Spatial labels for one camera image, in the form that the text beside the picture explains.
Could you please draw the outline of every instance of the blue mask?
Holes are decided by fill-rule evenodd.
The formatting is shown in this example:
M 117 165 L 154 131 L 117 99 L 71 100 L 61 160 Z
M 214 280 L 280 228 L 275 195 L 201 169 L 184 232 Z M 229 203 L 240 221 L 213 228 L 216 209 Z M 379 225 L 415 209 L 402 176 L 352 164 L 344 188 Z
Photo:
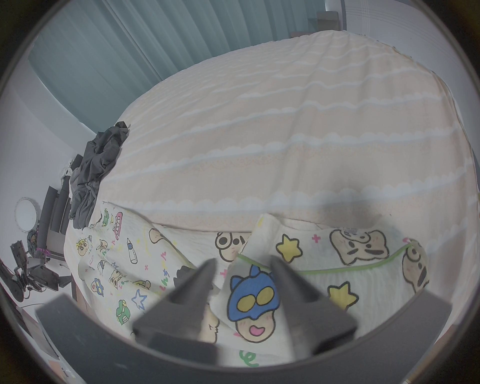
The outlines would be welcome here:
M 230 289 L 227 304 L 227 317 L 230 321 L 237 322 L 247 317 L 257 320 L 264 313 L 280 306 L 280 297 L 270 274 L 260 271 L 255 265 L 252 265 L 247 277 L 232 276 Z

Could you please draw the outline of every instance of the teal curtain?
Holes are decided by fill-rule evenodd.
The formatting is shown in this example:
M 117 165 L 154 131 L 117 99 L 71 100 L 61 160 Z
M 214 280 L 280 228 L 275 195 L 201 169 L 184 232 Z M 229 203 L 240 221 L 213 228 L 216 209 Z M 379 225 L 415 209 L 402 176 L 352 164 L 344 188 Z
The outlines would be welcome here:
M 37 37 L 29 61 L 55 98 L 94 132 L 137 97 L 205 59 L 291 32 L 324 0 L 73 0 Z

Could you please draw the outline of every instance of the mattress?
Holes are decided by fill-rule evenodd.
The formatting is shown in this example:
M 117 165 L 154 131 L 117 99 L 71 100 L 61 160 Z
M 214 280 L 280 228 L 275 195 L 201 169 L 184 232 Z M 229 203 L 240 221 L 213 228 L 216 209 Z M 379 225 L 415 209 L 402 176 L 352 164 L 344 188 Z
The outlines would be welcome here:
M 240 49 L 167 78 L 119 120 L 130 135 L 99 202 L 197 231 L 249 232 L 262 213 L 349 228 L 388 216 L 429 255 L 447 327 L 478 281 L 477 181 L 454 100 L 393 47 L 325 31 Z M 79 281 L 77 240 L 69 225 Z

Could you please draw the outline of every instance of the cable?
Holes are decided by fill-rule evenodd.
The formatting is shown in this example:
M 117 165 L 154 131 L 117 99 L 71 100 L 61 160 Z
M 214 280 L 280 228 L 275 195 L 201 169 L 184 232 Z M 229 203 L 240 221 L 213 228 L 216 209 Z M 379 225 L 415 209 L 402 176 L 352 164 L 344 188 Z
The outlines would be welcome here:
M 23 307 L 20 307 L 20 308 L 30 307 L 31 305 L 44 305 L 44 303 L 28 304 L 28 305 L 24 305 Z

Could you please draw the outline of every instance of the green piping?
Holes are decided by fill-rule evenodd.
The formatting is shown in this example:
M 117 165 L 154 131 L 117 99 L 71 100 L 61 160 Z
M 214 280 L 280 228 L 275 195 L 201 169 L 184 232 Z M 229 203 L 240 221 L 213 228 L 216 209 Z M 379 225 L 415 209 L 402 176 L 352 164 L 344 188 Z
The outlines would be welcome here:
M 409 245 L 410 244 L 406 244 L 402 248 L 400 248 L 397 252 L 395 252 L 393 255 L 391 255 L 390 257 L 388 257 L 384 260 L 381 260 L 377 263 L 373 263 L 373 264 L 369 264 L 369 265 L 357 265 L 357 266 L 352 266 L 352 267 L 342 267 L 342 268 L 332 268 L 332 269 L 317 269 L 317 270 L 311 270 L 311 271 L 296 271 L 296 272 L 301 274 L 301 275 L 318 275 L 318 274 L 338 273 L 338 272 L 348 272 L 348 271 L 363 271 L 363 270 L 366 270 L 366 269 L 377 268 L 377 267 L 380 267 L 382 265 L 385 265 L 385 264 L 391 262 L 398 255 L 402 254 L 403 251 L 405 249 L 407 249 L 407 247 Z M 266 269 L 266 270 L 270 271 L 270 268 L 268 268 L 267 266 L 265 266 L 263 264 L 260 264 L 260 263 L 257 263 L 256 261 L 250 259 L 247 256 L 242 255 L 241 253 L 239 253 L 237 257 L 239 257 L 243 261 L 246 261 L 246 262 L 248 262 L 252 265 L 256 265 L 259 268 Z

